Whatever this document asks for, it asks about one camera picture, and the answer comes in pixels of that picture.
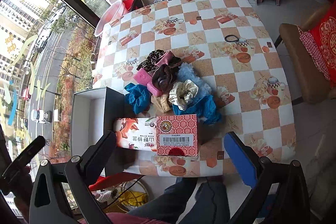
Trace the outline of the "left hand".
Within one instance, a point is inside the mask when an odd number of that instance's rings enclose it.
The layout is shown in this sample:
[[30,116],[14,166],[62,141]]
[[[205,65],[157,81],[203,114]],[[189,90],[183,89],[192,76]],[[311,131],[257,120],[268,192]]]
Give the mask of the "left hand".
[[29,223],[30,200],[33,191],[33,182],[30,176],[31,168],[25,166],[19,173],[16,180],[16,192],[14,193],[14,203],[21,212],[25,223]]

